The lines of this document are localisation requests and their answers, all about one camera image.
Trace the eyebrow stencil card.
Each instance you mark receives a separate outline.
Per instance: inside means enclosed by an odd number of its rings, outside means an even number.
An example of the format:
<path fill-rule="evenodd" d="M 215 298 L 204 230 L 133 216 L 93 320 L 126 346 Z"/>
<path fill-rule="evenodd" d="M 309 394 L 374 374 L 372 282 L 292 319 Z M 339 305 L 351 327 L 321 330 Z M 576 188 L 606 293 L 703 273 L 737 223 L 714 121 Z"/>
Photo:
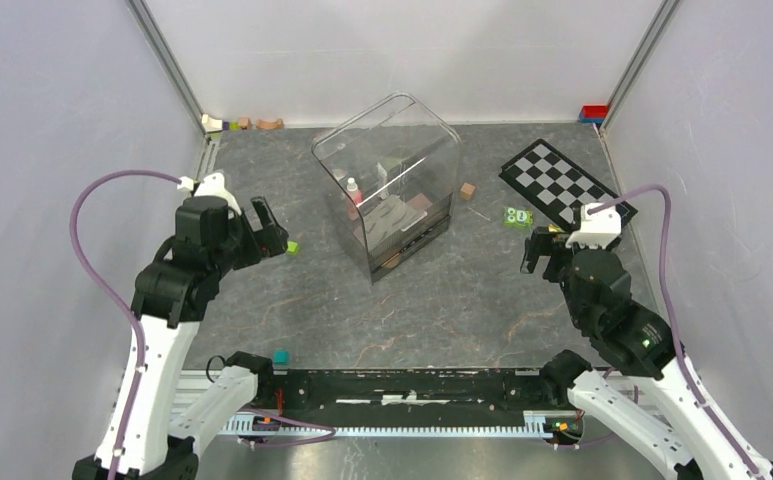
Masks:
<path fill-rule="evenodd" d="M 392 237 L 408 231 L 427 216 L 396 195 L 389 195 L 362 219 L 354 230 L 355 237 L 367 245 L 370 252 L 385 245 Z"/>

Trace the clear acrylic drawer organizer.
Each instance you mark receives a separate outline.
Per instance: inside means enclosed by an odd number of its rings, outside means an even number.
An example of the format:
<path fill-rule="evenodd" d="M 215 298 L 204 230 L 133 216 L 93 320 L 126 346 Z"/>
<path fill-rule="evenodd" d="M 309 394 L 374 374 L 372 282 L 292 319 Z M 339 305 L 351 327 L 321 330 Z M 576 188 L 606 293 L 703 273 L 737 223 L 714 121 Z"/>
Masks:
<path fill-rule="evenodd" d="M 310 152 L 325 176 L 323 199 L 338 241 L 370 283 L 393 269 L 382 264 L 396 254 L 401 263 L 450 225 L 463 160 L 457 132 L 415 96 L 395 92 L 338 126 L 317 135 Z M 408 231 L 370 252 L 354 235 L 362 219 L 380 204 L 376 164 L 389 169 L 389 195 L 407 202 L 423 193 L 432 202 L 427 216 Z M 346 183 L 362 191 L 359 218 L 348 216 Z"/>

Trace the white cosmetic tube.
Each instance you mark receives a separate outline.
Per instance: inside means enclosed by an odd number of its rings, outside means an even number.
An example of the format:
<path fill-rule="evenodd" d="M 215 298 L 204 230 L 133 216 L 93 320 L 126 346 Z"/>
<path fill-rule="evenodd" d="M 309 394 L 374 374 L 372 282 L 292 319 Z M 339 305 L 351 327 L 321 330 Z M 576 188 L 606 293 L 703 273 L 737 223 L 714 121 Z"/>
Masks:
<path fill-rule="evenodd" d="M 383 162 L 378 162 L 376 170 L 378 176 L 377 194 L 381 200 L 386 200 L 389 196 L 389 169 L 384 166 Z"/>

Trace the pink spray bottle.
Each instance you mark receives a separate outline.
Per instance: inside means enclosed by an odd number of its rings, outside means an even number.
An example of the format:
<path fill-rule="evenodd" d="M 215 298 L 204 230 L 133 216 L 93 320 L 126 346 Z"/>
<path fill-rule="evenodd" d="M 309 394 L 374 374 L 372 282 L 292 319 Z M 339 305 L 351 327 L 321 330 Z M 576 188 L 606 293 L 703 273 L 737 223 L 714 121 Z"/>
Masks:
<path fill-rule="evenodd" d="M 346 183 L 346 192 L 349 196 L 348 216 L 350 220 L 357 220 L 360 216 L 359 206 L 362 203 L 362 191 L 354 177 L 349 177 Z"/>

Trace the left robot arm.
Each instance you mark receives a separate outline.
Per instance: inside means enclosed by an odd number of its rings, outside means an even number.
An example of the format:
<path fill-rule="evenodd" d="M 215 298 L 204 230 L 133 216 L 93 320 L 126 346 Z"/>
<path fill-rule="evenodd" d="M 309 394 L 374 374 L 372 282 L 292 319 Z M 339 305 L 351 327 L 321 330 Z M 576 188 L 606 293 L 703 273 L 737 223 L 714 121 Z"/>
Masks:
<path fill-rule="evenodd" d="M 75 479 L 193 479 L 212 438 L 247 403 L 276 394 L 272 362 L 237 351 L 187 410 L 172 407 L 185 357 L 228 273 L 282 255 L 289 234 L 266 199 L 252 198 L 260 229 L 219 196 L 187 198 L 175 232 L 137 275 L 127 309 L 134 332 L 110 425 L 96 452 L 75 463 Z"/>

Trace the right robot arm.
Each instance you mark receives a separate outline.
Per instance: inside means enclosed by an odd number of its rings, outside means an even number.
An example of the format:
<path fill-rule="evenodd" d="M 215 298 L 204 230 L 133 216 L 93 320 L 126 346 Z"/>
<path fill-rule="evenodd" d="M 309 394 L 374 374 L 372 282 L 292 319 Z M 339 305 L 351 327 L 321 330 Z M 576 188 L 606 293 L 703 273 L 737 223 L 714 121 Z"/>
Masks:
<path fill-rule="evenodd" d="M 773 461 L 753 447 L 706 391 L 669 323 L 637 302 L 631 277 L 606 249 L 567 246 L 546 227 L 525 242 L 521 270 L 547 257 L 545 280 L 558 285 L 574 327 L 625 377 L 629 399 L 579 354 L 564 350 L 540 370 L 539 392 L 553 408 L 595 417 L 666 479 L 773 479 Z"/>

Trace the pink compact case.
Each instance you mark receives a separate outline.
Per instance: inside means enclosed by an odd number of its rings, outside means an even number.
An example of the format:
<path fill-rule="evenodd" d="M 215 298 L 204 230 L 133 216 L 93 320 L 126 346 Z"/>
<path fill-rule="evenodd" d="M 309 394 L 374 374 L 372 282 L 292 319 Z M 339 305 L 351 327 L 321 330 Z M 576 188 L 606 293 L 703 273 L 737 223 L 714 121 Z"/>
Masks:
<path fill-rule="evenodd" d="M 407 205 L 418 212 L 424 212 L 432 206 L 432 202 L 423 193 L 419 193 L 407 201 Z"/>

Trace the round peach powder puff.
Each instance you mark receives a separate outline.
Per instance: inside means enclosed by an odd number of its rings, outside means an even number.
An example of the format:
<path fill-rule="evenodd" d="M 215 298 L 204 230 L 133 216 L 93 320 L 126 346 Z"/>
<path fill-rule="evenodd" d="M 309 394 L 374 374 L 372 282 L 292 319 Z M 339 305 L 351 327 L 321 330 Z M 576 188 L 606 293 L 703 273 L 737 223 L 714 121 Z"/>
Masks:
<path fill-rule="evenodd" d="M 401 255 L 400 254 L 396 254 L 393 257 L 391 257 L 389 260 L 384 262 L 382 264 L 382 267 L 383 268 L 387 268 L 387 269 L 393 269 L 393 268 L 397 267 L 400 263 L 401 263 Z"/>

